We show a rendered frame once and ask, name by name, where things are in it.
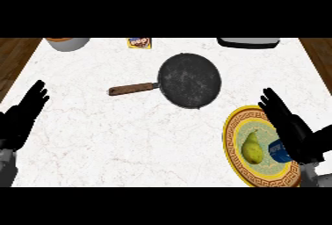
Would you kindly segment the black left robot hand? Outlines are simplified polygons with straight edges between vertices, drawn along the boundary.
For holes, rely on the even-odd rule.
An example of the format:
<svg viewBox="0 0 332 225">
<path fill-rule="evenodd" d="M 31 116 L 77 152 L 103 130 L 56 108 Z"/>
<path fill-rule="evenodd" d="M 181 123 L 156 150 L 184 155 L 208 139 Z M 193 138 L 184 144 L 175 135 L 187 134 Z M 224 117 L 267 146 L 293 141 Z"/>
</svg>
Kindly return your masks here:
<svg viewBox="0 0 332 225">
<path fill-rule="evenodd" d="M 18 151 L 25 145 L 37 116 L 49 101 L 44 85 L 37 80 L 21 102 L 6 112 L 0 112 L 0 149 Z"/>
</svg>

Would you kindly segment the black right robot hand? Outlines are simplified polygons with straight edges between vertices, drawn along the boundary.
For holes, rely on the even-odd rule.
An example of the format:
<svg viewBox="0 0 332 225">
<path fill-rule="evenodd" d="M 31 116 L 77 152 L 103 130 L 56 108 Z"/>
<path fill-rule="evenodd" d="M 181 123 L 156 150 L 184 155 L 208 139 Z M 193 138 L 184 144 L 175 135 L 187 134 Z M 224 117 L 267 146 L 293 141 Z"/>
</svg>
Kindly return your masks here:
<svg viewBox="0 0 332 225">
<path fill-rule="evenodd" d="M 323 154 L 332 150 L 332 124 L 313 131 L 271 88 L 263 90 L 258 106 L 276 128 L 289 157 L 301 164 L 323 162 Z"/>
</svg>

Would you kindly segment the yellow patterned plate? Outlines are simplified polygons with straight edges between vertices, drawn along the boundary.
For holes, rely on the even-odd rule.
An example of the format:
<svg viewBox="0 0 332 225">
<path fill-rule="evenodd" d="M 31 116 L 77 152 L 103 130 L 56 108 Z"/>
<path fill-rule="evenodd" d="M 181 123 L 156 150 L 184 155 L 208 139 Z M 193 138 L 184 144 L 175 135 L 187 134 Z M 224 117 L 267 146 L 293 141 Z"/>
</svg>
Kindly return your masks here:
<svg viewBox="0 0 332 225">
<path fill-rule="evenodd" d="M 232 112 L 221 139 L 230 167 L 248 186 L 299 186 L 298 163 L 279 163 L 270 156 L 268 145 L 279 135 L 260 106 L 246 105 Z"/>
</svg>

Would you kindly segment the green pear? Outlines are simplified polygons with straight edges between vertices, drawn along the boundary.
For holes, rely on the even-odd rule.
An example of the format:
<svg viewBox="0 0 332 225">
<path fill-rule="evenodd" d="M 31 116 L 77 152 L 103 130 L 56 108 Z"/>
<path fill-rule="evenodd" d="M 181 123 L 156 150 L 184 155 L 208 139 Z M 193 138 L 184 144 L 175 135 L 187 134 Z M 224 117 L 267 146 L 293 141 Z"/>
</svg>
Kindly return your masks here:
<svg viewBox="0 0 332 225">
<path fill-rule="evenodd" d="M 258 164 L 263 161 L 263 148 L 258 143 L 255 131 L 246 137 L 240 146 L 240 153 L 248 163 Z"/>
</svg>

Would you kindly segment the grey pot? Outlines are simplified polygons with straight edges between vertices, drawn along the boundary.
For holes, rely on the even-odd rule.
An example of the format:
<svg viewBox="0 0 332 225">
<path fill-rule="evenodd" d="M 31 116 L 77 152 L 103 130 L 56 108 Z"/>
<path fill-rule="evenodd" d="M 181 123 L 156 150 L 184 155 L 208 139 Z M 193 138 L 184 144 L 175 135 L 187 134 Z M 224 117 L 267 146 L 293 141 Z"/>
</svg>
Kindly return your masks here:
<svg viewBox="0 0 332 225">
<path fill-rule="evenodd" d="M 60 52 L 78 50 L 88 43 L 88 38 L 47 38 L 50 46 Z"/>
</svg>

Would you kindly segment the white and black appliance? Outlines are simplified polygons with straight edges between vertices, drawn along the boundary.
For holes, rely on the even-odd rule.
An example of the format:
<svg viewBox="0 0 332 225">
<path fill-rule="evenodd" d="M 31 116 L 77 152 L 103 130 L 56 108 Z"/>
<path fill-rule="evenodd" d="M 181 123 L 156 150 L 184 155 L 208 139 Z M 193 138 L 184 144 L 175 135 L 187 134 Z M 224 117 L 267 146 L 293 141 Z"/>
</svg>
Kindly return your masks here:
<svg viewBox="0 0 332 225">
<path fill-rule="evenodd" d="M 279 38 L 217 38 L 224 47 L 265 49 L 274 48 L 280 42 Z"/>
</svg>

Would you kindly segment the yellow printed box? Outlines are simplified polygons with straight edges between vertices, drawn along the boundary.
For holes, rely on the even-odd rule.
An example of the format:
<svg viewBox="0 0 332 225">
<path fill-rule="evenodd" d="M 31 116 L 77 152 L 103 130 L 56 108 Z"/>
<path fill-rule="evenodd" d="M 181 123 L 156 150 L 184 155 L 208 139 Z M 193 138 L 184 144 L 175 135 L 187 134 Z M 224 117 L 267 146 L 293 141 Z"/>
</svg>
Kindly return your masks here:
<svg viewBox="0 0 332 225">
<path fill-rule="evenodd" d="M 152 48 L 152 41 L 150 41 L 149 38 L 128 38 L 127 39 L 127 46 L 128 46 L 128 48 L 150 49 Z"/>
</svg>

